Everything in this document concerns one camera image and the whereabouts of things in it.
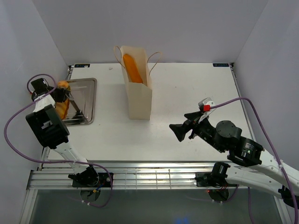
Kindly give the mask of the small round bun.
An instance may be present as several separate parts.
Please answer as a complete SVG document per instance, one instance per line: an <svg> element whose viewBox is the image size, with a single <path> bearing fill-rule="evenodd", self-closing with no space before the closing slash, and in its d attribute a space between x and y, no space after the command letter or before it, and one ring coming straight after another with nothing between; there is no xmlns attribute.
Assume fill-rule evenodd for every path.
<svg viewBox="0 0 299 224"><path fill-rule="evenodd" d="M57 83L57 87L59 88L59 89L66 89L66 90L70 90L70 85L69 85L69 83L67 82L67 81L65 81L65 80L62 80L62 81L59 81L58 83Z"/></svg>

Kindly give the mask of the striped baguette bread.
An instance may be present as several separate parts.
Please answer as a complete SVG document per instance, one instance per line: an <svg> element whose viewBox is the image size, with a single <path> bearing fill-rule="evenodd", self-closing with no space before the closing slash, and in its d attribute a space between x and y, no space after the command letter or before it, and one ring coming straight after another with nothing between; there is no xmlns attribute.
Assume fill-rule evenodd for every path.
<svg viewBox="0 0 299 224"><path fill-rule="evenodd" d="M60 119L65 119L69 109L70 101L67 98L64 102L56 102L55 110L58 113Z"/></svg>

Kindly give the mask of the metal tongs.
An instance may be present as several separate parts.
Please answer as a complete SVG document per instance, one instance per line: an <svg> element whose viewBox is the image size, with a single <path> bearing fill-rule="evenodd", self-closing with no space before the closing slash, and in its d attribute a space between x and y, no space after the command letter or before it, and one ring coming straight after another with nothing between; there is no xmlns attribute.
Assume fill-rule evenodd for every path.
<svg viewBox="0 0 299 224"><path fill-rule="evenodd" d="M73 95L71 94L71 92L67 93L67 98L70 102L70 106L69 109L72 107L73 109L71 109L71 114L70 114L70 118L71 119L84 119L84 113L83 111L79 108L78 104L76 103Z"/></svg>

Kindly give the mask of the beige paper bag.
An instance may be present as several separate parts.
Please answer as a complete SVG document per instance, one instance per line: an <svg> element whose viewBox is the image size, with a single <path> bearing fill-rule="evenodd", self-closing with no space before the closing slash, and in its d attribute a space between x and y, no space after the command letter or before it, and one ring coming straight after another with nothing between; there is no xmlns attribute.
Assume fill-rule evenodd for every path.
<svg viewBox="0 0 299 224"><path fill-rule="evenodd" d="M144 48L131 46L114 46L114 56L121 65L125 89L128 98L128 116L130 119L150 120L152 109L152 79L148 66L149 60L156 54L148 56ZM134 67L138 72L141 82L134 82L129 72L129 67Z"/></svg>

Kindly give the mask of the long orange bread loaf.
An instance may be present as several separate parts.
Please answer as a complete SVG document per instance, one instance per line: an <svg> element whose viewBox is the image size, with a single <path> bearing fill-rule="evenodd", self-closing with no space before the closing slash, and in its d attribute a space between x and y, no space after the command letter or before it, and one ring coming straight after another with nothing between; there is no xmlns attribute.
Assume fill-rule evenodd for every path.
<svg viewBox="0 0 299 224"><path fill-rule="evenodd" d="M129 76L131 82L143 83L143 80L141 78L141 75L139 73L139 70L138 70L138 67L137 67L137 64L136 64L134 58L129 54L125 54L123 56L123 61L124 61L125 68L126 68L127 74Z"/></svg>

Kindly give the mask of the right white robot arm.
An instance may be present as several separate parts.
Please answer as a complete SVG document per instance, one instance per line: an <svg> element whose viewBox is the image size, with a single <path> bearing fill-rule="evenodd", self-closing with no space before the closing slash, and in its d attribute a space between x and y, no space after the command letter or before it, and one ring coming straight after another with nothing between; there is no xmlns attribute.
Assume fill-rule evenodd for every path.
<svg viewBox="0 0 299 224"><path fill-rule="evenodd" d="M216 162L210 173L196 175L199 186L224 188L243 185L255 188L282 199L293 208L299 205L299 172L278 162L257 142L243 137L242 130L229 120L212 126L202 112L184 115L182 124L170 124L178 141L187 133L189 139L201 138L220 153L228 153L227 159L234 163Z"/></svg>

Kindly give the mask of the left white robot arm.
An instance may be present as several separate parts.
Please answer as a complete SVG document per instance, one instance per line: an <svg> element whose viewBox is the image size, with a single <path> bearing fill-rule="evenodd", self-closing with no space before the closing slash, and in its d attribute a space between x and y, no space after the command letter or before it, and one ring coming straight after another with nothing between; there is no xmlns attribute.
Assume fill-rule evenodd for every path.
<svg viewBox="0 0 299 224"><path fill-rule="evenodd" d="M69 106L74 102L71 88L66 81L58 82L56 88L50 86L44 78L31 82L34 89L31 98L35 103L33 112L26 116L30 128L43 147L60 154L66 160L73 174L69 178L93 187L99 182L99 175L93 165L81 156L71 145L70 132L64 123Z"/></svg>

